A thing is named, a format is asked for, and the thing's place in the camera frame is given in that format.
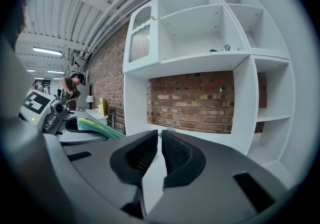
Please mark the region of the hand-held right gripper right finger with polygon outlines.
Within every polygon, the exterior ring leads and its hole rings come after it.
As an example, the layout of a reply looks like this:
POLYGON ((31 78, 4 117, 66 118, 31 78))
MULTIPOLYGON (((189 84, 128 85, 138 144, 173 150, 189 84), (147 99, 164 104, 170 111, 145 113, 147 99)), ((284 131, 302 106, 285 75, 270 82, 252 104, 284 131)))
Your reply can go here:
POLYGON ((262 221, 286 193, 274 175, 231 147, 168 130, 161 137, 167 175, 150 223, 262 221))

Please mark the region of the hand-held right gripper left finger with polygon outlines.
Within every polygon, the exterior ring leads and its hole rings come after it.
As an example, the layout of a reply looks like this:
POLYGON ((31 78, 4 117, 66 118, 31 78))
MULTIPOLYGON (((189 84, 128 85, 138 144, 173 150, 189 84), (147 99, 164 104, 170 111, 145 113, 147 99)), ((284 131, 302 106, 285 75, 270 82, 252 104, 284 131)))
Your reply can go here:
POLYGON ((158 132, 62 146, 45 135, 71 223, 146 223, 142 180, 157 154, 158 132))

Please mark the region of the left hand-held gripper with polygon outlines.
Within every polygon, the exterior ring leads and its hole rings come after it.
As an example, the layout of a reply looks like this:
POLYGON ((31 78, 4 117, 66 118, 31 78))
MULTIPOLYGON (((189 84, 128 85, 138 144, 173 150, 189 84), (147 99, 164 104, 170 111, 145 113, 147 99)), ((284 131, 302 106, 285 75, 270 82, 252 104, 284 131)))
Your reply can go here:
POLYGON ((77 118, 64 120, 68 108, 54 96, 31 90, 26 96, 20 114, 33 126, 47 134, 56 134, 61 144, 85 144, 106 141, 108 138, 98 132, 79 130, 77 118))

